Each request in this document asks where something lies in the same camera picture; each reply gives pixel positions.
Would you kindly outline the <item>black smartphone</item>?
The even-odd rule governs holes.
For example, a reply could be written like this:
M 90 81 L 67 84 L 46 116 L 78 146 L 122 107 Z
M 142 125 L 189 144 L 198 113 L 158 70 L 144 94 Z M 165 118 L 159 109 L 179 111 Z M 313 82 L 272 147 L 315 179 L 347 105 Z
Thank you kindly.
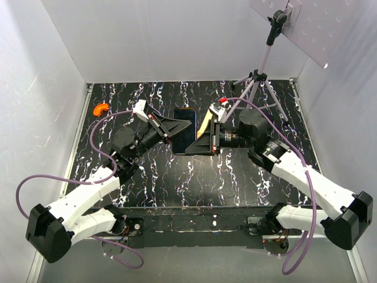
M 185 154 L 186 148 L 189 147 L 197 137 L 196 111 L 193 108 L 175 108 L 173 118 L 177 120 L 188 120 L 191 122 L 187 128 L 180 132 L 172 141 L 172 152 L 175 155 Z

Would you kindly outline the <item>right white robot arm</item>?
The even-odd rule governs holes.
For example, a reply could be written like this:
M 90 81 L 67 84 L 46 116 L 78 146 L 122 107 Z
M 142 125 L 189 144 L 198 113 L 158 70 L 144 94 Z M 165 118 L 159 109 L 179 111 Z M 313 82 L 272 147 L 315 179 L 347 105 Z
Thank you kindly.
M 223 147 L 245 148 L 249 159 L 310 197 L 312 209 L 286 203 L 275 205 L 264 218 L 250 225 L 255 234 L 280 234 L 284 230 L 314 231 L 337 247 L 351 250 L 372 222 L 373 198 L 356 194 L 303 164 L 286 143 L 271 136 L 272 125 L 256 109 L 239 115 L 239 125 L 227 131 L 211 120 L 205 132 L 186 148 L 187 155 L 214 156 Z

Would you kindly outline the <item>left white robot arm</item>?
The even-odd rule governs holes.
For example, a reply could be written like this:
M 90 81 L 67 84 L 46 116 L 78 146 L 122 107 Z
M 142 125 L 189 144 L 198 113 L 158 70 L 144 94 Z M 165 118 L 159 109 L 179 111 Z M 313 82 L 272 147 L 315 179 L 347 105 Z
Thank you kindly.
M 80 182 L 72 192 L 48 206 L 37 204 L 31 209 L 25 237 L 47 262 L 57 262 L 74 244 L 98 233 L 121 235 L 126 215 L 114 205 L 91 214 L 87 210 L 129 180 L 139 168 L 137 159 L 144 153 L 191 126 L 189 120 L 170 119 L 156 112 L 143 115 L 143 120 L 146 127 L 141 134 L 129 127 L 115 132 L 112 153 L 92 179 Z

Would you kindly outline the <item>cream toy microphone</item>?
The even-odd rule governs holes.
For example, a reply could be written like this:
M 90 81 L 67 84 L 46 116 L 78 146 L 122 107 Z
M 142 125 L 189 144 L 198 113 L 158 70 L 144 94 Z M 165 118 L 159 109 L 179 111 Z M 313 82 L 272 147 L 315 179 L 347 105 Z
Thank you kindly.
M 206 115 L 204 116 L 203 122 L 199 130 L 197 131 L 197 138 L 203 135 L 212 117 L 213 117 L 213 113 L 210 111 L 210 109 L 208 109 L 206 112 Z

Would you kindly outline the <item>orange curved plastic piece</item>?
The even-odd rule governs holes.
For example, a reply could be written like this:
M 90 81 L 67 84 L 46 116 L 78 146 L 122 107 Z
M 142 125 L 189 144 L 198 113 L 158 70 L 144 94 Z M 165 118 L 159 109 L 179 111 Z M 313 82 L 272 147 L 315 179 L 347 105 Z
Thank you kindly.
M 107 103 L 101 103 L 95 106 L 92 113 L 95 117 L 99 117 L 103 113 L 107 112 L 108 110 L 109 110 L 109 105 Z

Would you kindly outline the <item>perforated grey board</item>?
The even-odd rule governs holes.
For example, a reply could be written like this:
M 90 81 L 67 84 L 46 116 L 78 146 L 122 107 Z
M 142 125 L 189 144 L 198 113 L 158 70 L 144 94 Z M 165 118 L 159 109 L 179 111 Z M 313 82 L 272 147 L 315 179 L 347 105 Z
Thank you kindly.
M 358 4 L 358 0 L 259 0 L 251 1 L 250 6 L 270 24 L 268 46 L 282 34 L 326 68 L 330 54 Z

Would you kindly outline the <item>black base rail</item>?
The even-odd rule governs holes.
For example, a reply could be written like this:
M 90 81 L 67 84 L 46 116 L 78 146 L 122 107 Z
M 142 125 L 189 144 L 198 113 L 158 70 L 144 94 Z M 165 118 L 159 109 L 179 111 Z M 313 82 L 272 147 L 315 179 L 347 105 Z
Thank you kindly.
M 287 251 L 288 236 L 301 233 L 267 225 L 272 207 L 190 206 L 122 208 L 128 232 L 126 243 L 134 249 L 158 247 L 242 246 L 262 249 L 264 240 L 277 240 L 280 253 Z

